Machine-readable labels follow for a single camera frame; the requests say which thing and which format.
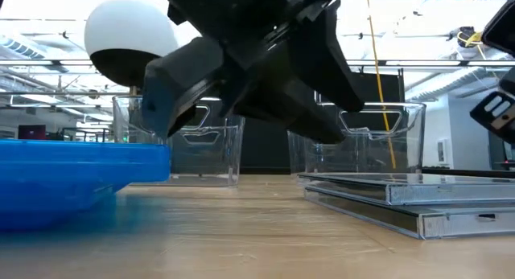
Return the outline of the white globe table lamp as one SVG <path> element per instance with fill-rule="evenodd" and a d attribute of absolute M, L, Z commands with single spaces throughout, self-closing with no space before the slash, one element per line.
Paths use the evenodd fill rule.
<path fill-rule="evenodd" d="M 137 0 L 108 0 L 84 26 L 84 48 L 93 66 L 131 96 L 142 93 L 147 64 L 179 48 L 169 18 Z"/>

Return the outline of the black partition panel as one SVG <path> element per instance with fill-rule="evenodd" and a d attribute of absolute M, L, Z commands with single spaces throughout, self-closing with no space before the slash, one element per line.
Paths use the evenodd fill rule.
<path fill-rule="evenodd" d="M 403 102 L 404 77 L 356 72 L 358 95 L 367 102 Z M 320 104 L 330 103 L 322 98 Z M 245 118 L 239 174 L 291 174 L 288 133 L 280 125 Z"/>

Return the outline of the clear plastic bin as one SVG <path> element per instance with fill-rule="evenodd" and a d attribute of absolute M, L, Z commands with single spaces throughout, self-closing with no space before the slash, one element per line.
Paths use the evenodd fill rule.
<path fill-rule="evenodd" d="M 233 187 L 240 173 L 245 119 L 218 115 L 220 99 L 205 97 L 196 115 L 167 140 L 156 136 L 142 119 L 140 96 L 113 98 L 115 142 L 167 144 L 171 154 L 168 179 L 158 185 L 181 187 Z"/>
<path fill-rule="evenodd" d="M 293 175 L 421 171 L 426 116 L 423 103 L 367 102 L 359 113 L 349 113 L 333 103 L 321 106 L 345 139 L 322 144 L 289 132 Z"/>

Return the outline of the black aluminium table frame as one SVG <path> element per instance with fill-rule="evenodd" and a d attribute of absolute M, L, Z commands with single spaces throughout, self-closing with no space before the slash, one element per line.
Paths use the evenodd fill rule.
<path fill-rule="evenodd" d="M 471 177 L 490 177 L 490 178 L 514 178 L 515 171 L 507 170 L 453 170 L 446 168 L 424 167 L 423 174 L 441 174 L 441 175 L 460 175 Z"/>

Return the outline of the blue jewel case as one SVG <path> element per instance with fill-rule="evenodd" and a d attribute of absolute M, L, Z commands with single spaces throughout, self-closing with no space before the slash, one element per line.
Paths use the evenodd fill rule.
<path fill-rule="evenodd" d="M 52 140 L 18 140 L 18 139 L 0 139 L 0 145 L 50 145 L 50 146 L 167 146 L 166 144 L 150 144 L 150 143 L 116 143 L 116 142 L 70 142 L 70 141 L 52 141 Z"/>
<path fill-rule="evenodd" d="M 170 175 L 168 146 L 0 145 L 0 232 L 45 228 Z"/>

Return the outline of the dark red monitor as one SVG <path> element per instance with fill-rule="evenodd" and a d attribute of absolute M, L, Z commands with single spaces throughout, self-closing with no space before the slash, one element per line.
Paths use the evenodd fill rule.
<path fill-rule="evenodd" d="M 22 140 L 45 140 L 46 125 L 19 125 L 18 139 Z"/>

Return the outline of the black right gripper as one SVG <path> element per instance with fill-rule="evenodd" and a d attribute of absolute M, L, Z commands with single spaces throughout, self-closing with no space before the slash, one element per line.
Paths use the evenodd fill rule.
<path fill-rule="evenodd" d="M 515 58 L 515 0 L 508 0 L 488 22 L 481 41 Z M 515 65 L 499 80 L 470 117 L 504 142 L 515 144 Z"/>

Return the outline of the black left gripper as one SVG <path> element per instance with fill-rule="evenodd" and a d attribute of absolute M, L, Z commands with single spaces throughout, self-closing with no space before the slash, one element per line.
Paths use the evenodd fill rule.
<path fill-rule="evenodd" d="M 236 115 L 318 143 L 345 139 L 313 98 L 317 92 L 351 113 L 364 107 L 336 38 L 341 0 L 167 1 L 169 18 L 189 22 L 201 36 L 146 66 L 142 118 L 158 137 L 181 129 L 215 80 L 241 76 L 253 81 Z"/>

